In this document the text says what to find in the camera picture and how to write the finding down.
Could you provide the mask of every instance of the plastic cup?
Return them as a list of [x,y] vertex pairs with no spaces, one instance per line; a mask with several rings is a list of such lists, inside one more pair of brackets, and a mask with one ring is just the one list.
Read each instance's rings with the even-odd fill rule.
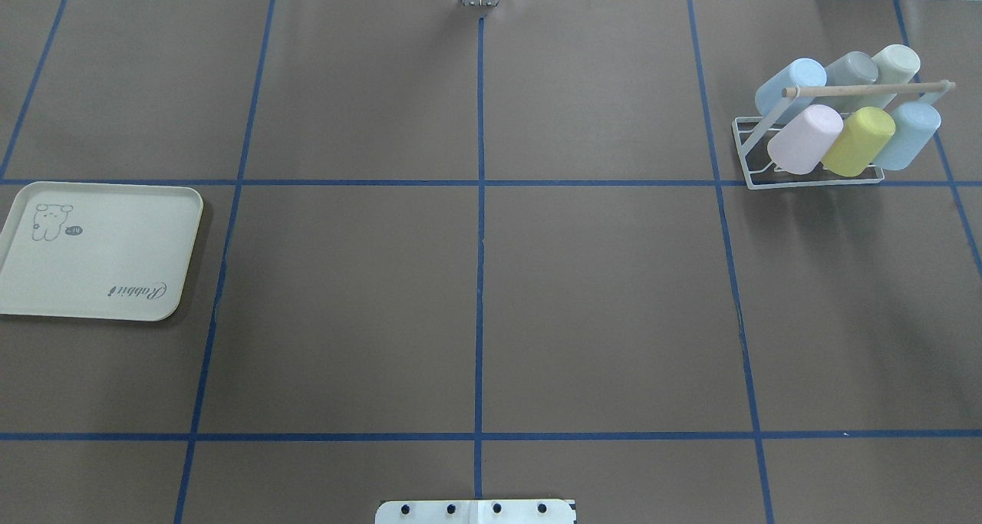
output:
[[[842,58],[835,60],[825,66],[825,75],[828,80],[825,85],[828,87],[849,87],[853,84],[874,84],[880,77],[880,68],[877,67],[873,58],[865,52],[849,52]],[[835,111],[851,113],[856,111],[861,105],[856,105],[858,97],[821,97],[818,101],[827,105]]]
[[839,112],[821,104],[810,105],[767,144],[771,161],[795,175],[810,173],[842,132]]
[[880,108],[859,108],[842,123],[842,135],[822,157],[832,173],[855,177],[890,142],[897,126],[894,118]]
[[918,101],[904,102],[890,115],[897,124],[897,133],[873,163],[884,170],[905,170],[941,126],[941,115],[932,105]]
[[[920,70],[920,56],[912,48],[903,44],[887,46],[873,56],[873,61],[880,70],[877,84],[911,83],[911,79],[918,75]],[[867,94],[865,97],[860,97],[856,104],[857,107],[885,108],[895,97],[897,94]]]
[[[757,88],[754,102],[760,115],[767,115],[774,109],[778,101],[781,101],[781,91],[785,90],[786,87],[825,87],[825,68],[811,58],[799,58],[788,64],[788,67],[776,73],[774,77],[767,80],[767,83]],[[781,114],[777,122],[788,123],[804,108],[807,108],[813,100],[814,97],[799,98],[788,107],[785,113]]]

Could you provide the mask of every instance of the white mounting plate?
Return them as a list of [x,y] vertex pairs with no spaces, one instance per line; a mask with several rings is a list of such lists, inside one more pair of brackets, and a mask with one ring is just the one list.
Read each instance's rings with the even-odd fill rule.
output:
[[575,524],[576,502],[563,499],[388,502],[375,524]]
[[194,189],[36,182],[0,232],[0,313],[161,321],[181,301]]

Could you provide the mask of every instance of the wooden dowel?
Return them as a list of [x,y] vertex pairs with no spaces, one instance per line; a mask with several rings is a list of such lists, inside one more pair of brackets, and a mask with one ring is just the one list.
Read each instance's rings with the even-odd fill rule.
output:
[[[947,88],[954,91],[953,81],[937,81],[937,83],[907,83],[907,84],[853,84],[849,87],[801,87],[800,97],[853,97],[863,94],[910,94],[910,93],[940,93]],[[787,87],[781,95],[794,98],[797,88]]]

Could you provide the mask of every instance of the blue grid line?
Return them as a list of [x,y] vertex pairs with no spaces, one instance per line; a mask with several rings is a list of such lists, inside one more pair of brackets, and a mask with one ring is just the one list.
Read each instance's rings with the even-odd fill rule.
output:
[[7,432],[0,441],[187,441],[189,433]]
[[888,437],[982,437],[982,430],[790,430],[762,432],[765,440],[862,440]]
[[38,88],[38,80],[41,79],[41,70],[44,69],[44,63],[48,59],[48,52],[51,51],[51,45],[54,44],[55,34],[58,32],[58,26],[61,23],[61,18],[64,14],[64,7],[67,5],[68,0],[62,0],[61,4],[58,6],[58,12],[55,13],[55,20],[51,24],[51,31],[48,32],[48,39],[44,43],[44,49],[41,50],[41,57],[38,59],[38,66],[35,68],[35,75],[31,77],[31,86],[28,87],[28,93],[24,97],[24,104],[21,105],[21,112],[17,114],[17,123],[14,124],[14,131],[10,133],[10,143],[7,143],[7,151],[3,156],[3,163],[0,163],[0,179],[4,178],[7,174],[7,167],[10,165],[10,158],[14,156],[14,146],[17,144],[17,138],[21,135],[21,127],[24,126],[24,118],[28,115],[28,108],[31,107],[31,99],[35,97],[35,88]]
[[[189,441],[196,443],[378,443],[474,441],[470,432],[424,433],[76,433],[7,432],[0,441]],[[706,441],[706,440],[982,439],[982,429],[724,430],[723,432],[482,432],[482,441]]]
[[[239,184],[245,187],[281,187],[281,186],[323,186],[323,187],[479,187],[481,181],[476,179],[462,180],[427,180],[427,179],[0,179],[0,186],[24,186],[38,181],[73,182],[73,183],[102,183],[110,185],[162,185],[162,186],[203,186],[231,187]],[[715,187],[716,181],[699,179],[487,179],[484,186],[488,188],[512,187]],[[746,188],[746,183],[739,180],[723,179],[720,186]],[[877,187],[942,187],[950,188],[951,181],[902,181],[886,180]],[[982,187],[982,181],[954,181],[958,188]],[[869,188],[871,185],[841,185],[839,188],[860,187]]]
[[197,383],[197,395],[194,397],[194,410],[190,422],[190,438],[187,440],[185,465],[181,476],[181,488],[178,489],[178,500],[174,511],[174,524],[180,524],[183,519],[183,506],[187,498],[187,485],[190,482],[190,471],[194,461],[194,446],[196,445],[197,429],[201,421],[201,406],[204,405],[204,391],[208,383],[208,369],[211,365],[211,352],[215,344],[215,331],[218,328],[218,310],[221,306],[222,294],[225,291],[225,276],[228,272],[229,246],[232,244],[232,231],[236,227],[236,217],[239,213],[239,199],[242,198],[242,178],[246,174],[246,163],[249,160],[249,143],[252,140],[252,125],[255,123],[255,109],[259,105],[259,88],[262,84],[262,70],[266,62],[266,50],[269,46],[269,31],[273,24],[273,11],[276,0],[269,0],[266,10],[266,27],[262,34],[262,44],[259,49],[259,63],[256,64],[255,83],[252,85],[252,101],[249,102],[249,119],[245,123],[245,136],[242,139],[242,155],[239,158],[239,175],[236,181],[235,195],[232,196],[232,208],[229,210],[229,225],[225,232],[225,244],[222,246],[222,262],[218,270],[218,282],[215,285],[215,299],[211,306],[211,322],[208,325],[208,336],[204,345],[204,356],[201,359],[201,374]]
[[[904,22],[904,9],[901,8],[901,0],[894,0],[894,13],[897,14],[897,25],[901,29],[901,38],[904,39],[906,46],[911,46],[911,39],[908,37],[908,26]],[[920,75],[914,76],[914,81],[920,83]],[[979,247],[975,243],[975,235],[972,234],[971,224],[968,222],[968,215],[965,207],[961,203],[961,195],[958,194],[957,184],[954,182],[954,174],[951,173],[951,165],[947,161],[947,154],[944,152],[944,145],[941,142],[941,135],[934,133],[934,143],[938,147],[938,157],[941,158],[941,165],[944,168],[944,177],[947,177],[947,185],[951,188],[951,198],[954,198],[954,206],[957,207],[958,219],[961,220],[961,228],[965,232],[965,240],[968,241],[968,250],[971,251],[972,261],[975,262],[975,272],[982,278],[982,258],[979,257]]]
[[750,349],[746,344],[746,326],[743,323],[743,307],[740,304],[740,284],[737,283],[737,268],[733,264],[733,244],[730,243],[730,224],[723,201],[723,185],[720,181],[720,165],[716,156],[716,140],[713,136],[712,117],[709,115],[709,97],[706,94],[706,79],[702,67],[702,54],[699,51],[699,32],[695,21],[695,7],[687,0],[688,21],[692,32],[692,51],[695,55],[695,71],[699,80],[699,97],[702,101],[702,118],[706,125],[706,142],[709,144],[709,160],[713,167],[713,180],[716,182],[716,205],[719,207],[720,226],[723,230],[723,247],[727,255],[727,270],[730,273],[730,293],[733,294],[733,307],[736,309],[737,329],[740,332],[740,350],[743,352],[743,379],[746,382],[746,397],[750,405],[750,423],[754,433],[754,447],[757,451],[757,471],[760,474],[760,489],[764,501],[764,514],[767,524],[774,524],[774,507],[771,503],[771,486],[767,478],[767,462],[764,459],[764,441],[760,436],[760,417],[757,414],[757,395],[753,386],[753,371],[750,367]]
[[477,20],[477,287],[474,324],[474,499],[481,499],[484,431],[484,16]]

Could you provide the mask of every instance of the white wire rack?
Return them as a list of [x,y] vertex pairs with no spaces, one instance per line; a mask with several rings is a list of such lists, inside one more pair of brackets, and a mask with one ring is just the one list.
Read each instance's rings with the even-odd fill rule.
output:
[[825,169],[821,163],[804,175],[795,175],[782,170],[771,161],[767,153],[767,142],[775,133],[783,129],[778,118],[789,105],[799,97],[859,97],[863,94],[922,94],[920,101],[935,104],[954,83],[948,80],[937,83],[913,84],[860,84],[853,87],[790,87],[782,92],[781,101],[765,116],[738,117],[733,120],[733,142],[740,157],[743,178],[748,189],[779,189],[793,187],[820,187],[831,185],[869,185],[879,183],[885,178],[883,170],[876,165],[868,165],[866,170],[855,177],[842,177]]

